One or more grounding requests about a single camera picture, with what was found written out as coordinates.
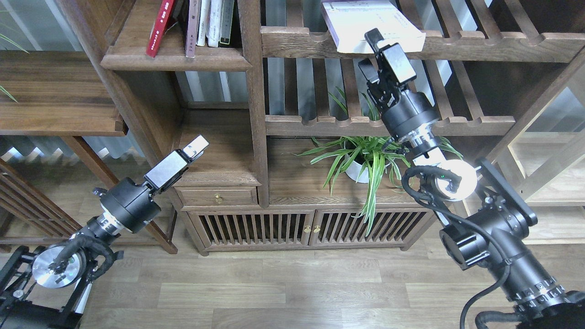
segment red book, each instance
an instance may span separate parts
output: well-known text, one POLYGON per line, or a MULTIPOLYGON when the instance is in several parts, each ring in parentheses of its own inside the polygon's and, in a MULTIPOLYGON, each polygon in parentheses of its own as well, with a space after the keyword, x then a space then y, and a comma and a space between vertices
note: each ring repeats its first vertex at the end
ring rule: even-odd
POLYGON ((163 0, 160 5, 159 14, 154 21, 154 27, 150 34, 150 41, 146 47, 146 54, 150 57, 156 56, 159 51, 160 42, 163 40, 164 31, 166 30, 168 19, 173 12, 173 5, 175 0, 163 0))

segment slatted cabinet door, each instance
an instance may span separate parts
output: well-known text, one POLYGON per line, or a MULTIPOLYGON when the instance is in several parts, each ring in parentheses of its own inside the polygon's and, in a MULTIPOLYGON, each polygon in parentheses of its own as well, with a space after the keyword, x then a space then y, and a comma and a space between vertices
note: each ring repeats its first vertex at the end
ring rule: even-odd
POLYGON ((327 248, 399 247, 403 251, 431 226, 435 217, 424 208, 380 209, 369 235, 359 210, 317 210, 309 246, 327 248))
POLYGON ((306 247, 314 211, 189 213, 206 251, 306 247))

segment spider plant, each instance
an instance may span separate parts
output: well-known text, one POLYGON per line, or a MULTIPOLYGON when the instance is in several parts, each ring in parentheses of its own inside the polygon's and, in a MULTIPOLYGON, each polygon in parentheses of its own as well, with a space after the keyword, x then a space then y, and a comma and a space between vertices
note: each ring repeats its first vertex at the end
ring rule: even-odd
MULTIPOLYGON (((4 26, 4 27, 6 27, 6 28, 10 29, 10 27, 6 26, 6 24, 4 24, 4 23, 0 23, 0 24, 1 24, 2 26, 4 26)), ((11 45, 13 45, 13 46, 17 47, 18 49, 22 50, 22 51, 23 51, 23 52, 25 52, 25 53, 29 53, 29 52, 27 52, 27 51, 26 51, 26 49, 24 49, 24 48, 23 48, 23 47, 21 47, 19 44, 17 44, 16 42, 14 42, 14 41, 13 41, 12 39, 10 39, 9 37, 7 37, 7 36, 3 35, 2 33, 0 33, 0 40, 3 40, 4 42, 8 42, 8 43, 10 43, 11 45)), ((12 95, 11 95, 11 94, 8 92, 8 90, 6 90, 6 89, 5 89, 3 86, 1 86, 1 85, 0 85, 0 91, 2 91, 4 94, 6 94, 8 97, 10 97, 10 99, 12 99, 13 101, 15 101, 15 102, 17 102, 17 103, 18 103, 18 101, 16 100, 16 98, 14 98, 14 96, 12 96, 12 95)))
MULTIPOLYGON (((343 100, 345 100, 345 93, 343 90, 338 87, 337 91, 343 100)), ((331 93, 329 93, 329 95, 342 110, 347 112, 345 102, 331 93)), ((362 96, 364 96, 369 106, 368 116, 370 119, 379 120, 380 116, 378 110, 374 107, 366 94, 362 93, 362 96)), ((442 150, 452 152, 460 158, 462 157, 461 153, 451 146, 449 140, 444 137, 440 138, 441 144, 439 147, 442 150)), ((361 176, 365 170, 368 171, 369 180, 366 202, 357 217, 363 216, 364 222, 367 222, 366 235, 369 235, 376 216, 376 191, 380 187, 380 183, 385 173, 388 174, 388 177, 394 186, 402 188, 402 186, 396 182, 400 182, 402 179, 399 165, 402 164, 406 167, 410 167, 410 162, 405 157, 408 149, 405 149, 398 143, 392 141, 390 137, 341 136, 339 139, 328 143, 319 143, 314 137, 311 139, 316 147, 303 152, 298 156, 313 155, 331 148, 337 148, 333 151, 319 155, 310 161, 310 164, 315 164, 323 159, 334 157, 331 168, 329 169, 323 184, 323 188, 329 184, 329 192, 331 194, 333 193, 336 179, 340 174, 346 172, 355 160, 358 160, 358 162, 363 164, 358 177, 361 176)))

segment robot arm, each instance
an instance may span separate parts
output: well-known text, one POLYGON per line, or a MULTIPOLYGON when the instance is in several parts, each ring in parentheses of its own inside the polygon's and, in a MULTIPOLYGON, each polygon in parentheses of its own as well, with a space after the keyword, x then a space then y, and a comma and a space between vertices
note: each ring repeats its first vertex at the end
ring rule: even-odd
POLYGON ((378 64, 376 70, 369 60, 359 63, 368 95, 390 135, 414 154, 415 166, 405 172, 402 186, 439 218, 443 245, 461 269, 478 265, 496 280, 467 302, 460 328, 469 307, 499 287, 515 303, 514 313, 482 312, 476 317, 478 328, 491 321, 521 322, 520 329, 585 328, 585 293, 566 293, 522 242, 538 222, 535 213, 486 159, 479 159, 476 167, 445 159, 431 131, 439 116, 423 93, 408 89, 406 83, 416 74, 402 48, 385 43, 377 29, 365 37, 378 64), (489 188, 478 184, 478 173, 489 188), (409 185, 413 177, 420 179, 418 191, 409 185), (468 198, 474 191, 483 200, 477 213, 462 218, 445 206, 445 201, 468 198))
POLYGON ((123 256, 109 246, 120 237, 121 230, 134 234, 150 223, 160 212, 153 196, 171 187, 208 145, 198 136, 146 173, 142 184, 126 178, 109 191, 95 189, 104 212, 69 240, 33 252, 20 246, 0 270, 0 328, 77 328, 92 282, 123 256), (98 267, 96 258, 100 255, 105 260, 98 267), (35 283, 27 289, 31 278, 35 283), (36 283, 47 288, 77 285, 67 304, 56 310, 27 300, 36 283))

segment drawer knob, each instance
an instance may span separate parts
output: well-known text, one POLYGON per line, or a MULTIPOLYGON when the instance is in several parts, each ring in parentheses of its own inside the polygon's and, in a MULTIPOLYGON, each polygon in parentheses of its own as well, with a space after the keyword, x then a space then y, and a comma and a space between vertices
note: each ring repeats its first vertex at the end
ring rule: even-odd
POLYGON ((219 194, 214 195, 214 197, 215 197, 215 203, 217 203, 217 204, 223 203, 223 198, 219 194))

